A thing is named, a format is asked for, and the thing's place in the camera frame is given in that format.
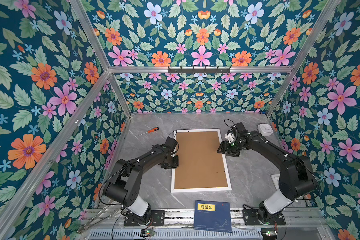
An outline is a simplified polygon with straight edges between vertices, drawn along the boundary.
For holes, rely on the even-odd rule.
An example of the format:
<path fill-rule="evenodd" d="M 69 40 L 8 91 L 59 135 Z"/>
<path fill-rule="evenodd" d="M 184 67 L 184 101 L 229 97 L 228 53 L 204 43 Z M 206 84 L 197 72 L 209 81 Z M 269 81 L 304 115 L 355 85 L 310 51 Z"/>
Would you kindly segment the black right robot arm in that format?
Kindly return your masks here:
<path fill-rule="evenodd" d="M 242 151 L 252 150 L 265 157 L 280 171 L 279 188 L 259 204 L 258 216 L 263 222 L 317 188 L 318 182 L 307 157 L 298 157 L 285 151 L 258 131 L 249 132 L 243 123 L 230 126 L 225 138 L 219 145 L 218 154 L 239 157 Z"/>

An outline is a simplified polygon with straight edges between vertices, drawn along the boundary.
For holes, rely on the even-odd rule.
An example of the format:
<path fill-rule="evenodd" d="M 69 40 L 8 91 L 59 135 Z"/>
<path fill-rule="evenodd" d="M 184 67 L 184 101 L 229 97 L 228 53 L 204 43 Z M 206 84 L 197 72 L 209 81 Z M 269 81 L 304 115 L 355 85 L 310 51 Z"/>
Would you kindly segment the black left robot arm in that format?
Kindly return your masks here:
<path fill-rule="evenodd" d="M 178 149 L 179 143 L 167 137 L 164 144 L 153 145 L 137 158 L 118 160 L 110 179 L 104 184 L 103 195 L 138 217 L 146 216 L 150 204 L 139 195 L 143 175 L 155 166 L 165 170 L 176 169 L 179 166 L 179 157 L 176 155 Z"/>

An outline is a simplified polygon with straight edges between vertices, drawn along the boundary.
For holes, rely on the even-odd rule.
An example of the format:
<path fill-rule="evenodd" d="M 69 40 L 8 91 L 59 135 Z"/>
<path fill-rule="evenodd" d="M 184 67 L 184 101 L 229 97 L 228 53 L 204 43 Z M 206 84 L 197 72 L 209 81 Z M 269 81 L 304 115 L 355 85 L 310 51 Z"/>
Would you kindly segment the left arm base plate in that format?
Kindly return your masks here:
<path fill-rule="evenodd" d="M 142 217 L 128 212 L 124 220 L 124 227 L 162 227 L 165 221 L 164 210 L 149 210 Z"/>

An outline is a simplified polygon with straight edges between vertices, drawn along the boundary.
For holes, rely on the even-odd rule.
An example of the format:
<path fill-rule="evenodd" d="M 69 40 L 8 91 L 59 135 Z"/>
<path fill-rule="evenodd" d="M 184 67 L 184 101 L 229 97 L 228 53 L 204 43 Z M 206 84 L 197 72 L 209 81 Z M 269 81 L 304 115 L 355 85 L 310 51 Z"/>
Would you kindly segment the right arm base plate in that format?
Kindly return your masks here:
<path fill-rule="evenodd" d="M 284 226 L 286 224 L 284 215 L 281 212 L 269 214 L 266 209 L 254 209 L 243 205 L 243 219 L 246 226 Z"/>

